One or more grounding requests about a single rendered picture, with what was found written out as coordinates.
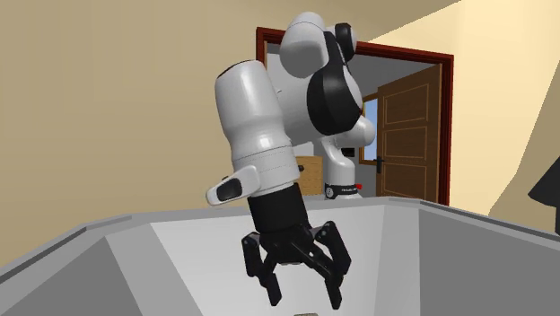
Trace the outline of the wooden framed window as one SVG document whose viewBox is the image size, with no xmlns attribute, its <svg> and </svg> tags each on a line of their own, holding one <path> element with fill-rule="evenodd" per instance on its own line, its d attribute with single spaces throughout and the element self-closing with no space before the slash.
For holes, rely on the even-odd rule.
<svg viewBox="0 0 560 316">
<path fill-rule="evenodd" d="M 359 163 L 375 165 L 377 159 L 377 120 L 378 120 L 378 94 L 372 93 L 363 98 L 363 116 L 371 124 L 367 133 L 368 143 L 360 147 Z"/>
</svg>

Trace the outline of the wooden door with red frame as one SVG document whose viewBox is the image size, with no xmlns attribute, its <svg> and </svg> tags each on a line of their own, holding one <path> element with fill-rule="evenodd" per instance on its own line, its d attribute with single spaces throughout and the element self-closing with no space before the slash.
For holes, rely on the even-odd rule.
<svg viewBox="0 0 560 316">
<path fill-rule="evenodd" d="M 428 67 L 362 98 L 376 101 L 376 155 L 355 148 L 354 184 L 362 197 L 418 198 L 447 206 L 451 188 L 454 56 L 359 41 L 357 56 L 424 62 Z"/>
</svg>

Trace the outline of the grey basin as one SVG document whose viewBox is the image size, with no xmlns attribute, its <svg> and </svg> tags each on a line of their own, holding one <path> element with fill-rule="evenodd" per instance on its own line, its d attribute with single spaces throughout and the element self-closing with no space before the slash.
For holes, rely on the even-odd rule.
<svg viewBox="0 0 560 316">
<path fill-rule="evenodd" d="M 272 306 L 246 274 L 243 207 L 113 217 L 0 269 L 0 316 L 560 316 L 560 236 L 398 197 L 307 203 L 352 265 L 333 309 L 322 278 L 280 266 Z"/>
</svg>

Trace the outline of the black angular object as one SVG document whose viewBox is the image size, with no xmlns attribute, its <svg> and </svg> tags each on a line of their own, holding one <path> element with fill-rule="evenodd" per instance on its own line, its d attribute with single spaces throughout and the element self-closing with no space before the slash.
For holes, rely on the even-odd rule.
<svg viewBox="0 0 560 316">
<path fill-rule="evenodd" d="M 560 169 L 547 170 L 529 191 L 528 196 L 547 206 L 560 205 Z"/>
</svg>

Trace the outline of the light wooden chest of drawers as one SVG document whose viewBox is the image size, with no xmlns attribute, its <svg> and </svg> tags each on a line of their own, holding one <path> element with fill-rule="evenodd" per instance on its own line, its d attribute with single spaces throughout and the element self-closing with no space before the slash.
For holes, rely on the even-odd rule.
<svg viewBox="0 0 560 316">
<path fill-rule="evenodd" d="M 297 156 L 300 166 L 300 178 L 297 180 L 304 196 L 323 193 L 323 165 L 320 156 Z"/>
</svg>

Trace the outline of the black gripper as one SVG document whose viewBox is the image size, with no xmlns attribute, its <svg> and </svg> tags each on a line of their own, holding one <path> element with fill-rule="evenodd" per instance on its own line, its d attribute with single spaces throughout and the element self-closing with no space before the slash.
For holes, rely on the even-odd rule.
<svg viewBox="0 0 560 316">
<path fill-rule="evenodd" d="M 303 263 L 324 279 L 333 310 L 342 303 L 340 286 L 347 274 L 351 258 L 337 226 L 332 221 L 311 228 L 298 183 L 258 197 L 249 197 L 256 231 L 241 240 L 245 268 L 249 277 L 256 277 L 272 306 L 282 294 L 274 269 L 280 264 Z M 261 258 L 260 245 L 267 252 Z"/>
</svg>

